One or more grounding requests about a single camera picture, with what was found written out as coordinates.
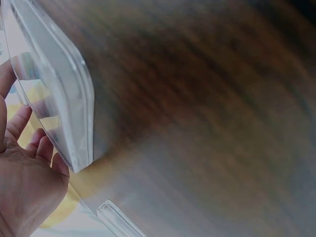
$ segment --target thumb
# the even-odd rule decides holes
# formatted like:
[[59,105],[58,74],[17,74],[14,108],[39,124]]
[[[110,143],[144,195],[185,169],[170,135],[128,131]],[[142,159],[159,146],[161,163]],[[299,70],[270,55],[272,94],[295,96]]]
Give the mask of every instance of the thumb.
[[4,134],[6,129],[6,104],[4,98],[0,95],[0,153],[5,151]]

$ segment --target brown wooden surface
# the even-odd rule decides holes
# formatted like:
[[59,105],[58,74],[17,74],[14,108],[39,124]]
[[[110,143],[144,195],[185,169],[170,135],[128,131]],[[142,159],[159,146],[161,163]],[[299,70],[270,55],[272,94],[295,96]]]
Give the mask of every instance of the brown wooden surface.
[[72,177],[153,237],[316,235],[315,1],[40,0],[95,87]]

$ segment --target clear plastic case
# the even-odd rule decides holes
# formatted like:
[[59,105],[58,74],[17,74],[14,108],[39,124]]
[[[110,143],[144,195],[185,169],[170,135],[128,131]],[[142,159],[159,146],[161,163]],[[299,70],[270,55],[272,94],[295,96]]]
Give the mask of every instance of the clear plastic case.
[[112,201],[106,200],[97,216],[116,237],[147,237]]
[[2,0],[21,98],[73,172],[93,162],[94,89],[76,46],[33,0]]

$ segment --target wood grain surface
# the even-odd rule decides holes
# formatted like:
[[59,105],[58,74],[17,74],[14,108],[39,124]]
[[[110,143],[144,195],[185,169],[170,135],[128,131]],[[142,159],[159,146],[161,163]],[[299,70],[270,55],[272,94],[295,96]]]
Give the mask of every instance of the wood grain surface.
[[149,237],[316,235],[315,0],[39,0],[95,88],[72,176]]

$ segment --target clear plastic piece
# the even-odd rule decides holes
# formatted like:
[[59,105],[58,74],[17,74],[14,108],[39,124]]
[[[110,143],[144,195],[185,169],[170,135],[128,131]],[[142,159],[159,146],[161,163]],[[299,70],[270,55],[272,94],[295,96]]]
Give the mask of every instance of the clear plastic piece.
[[112,201],[106,200],[98,209],[99,219],[116,237],[147,237]]
[[12,66],[24,95],[64,161],[93,161],[94,89],[79,50],[33,0],[2,0]]

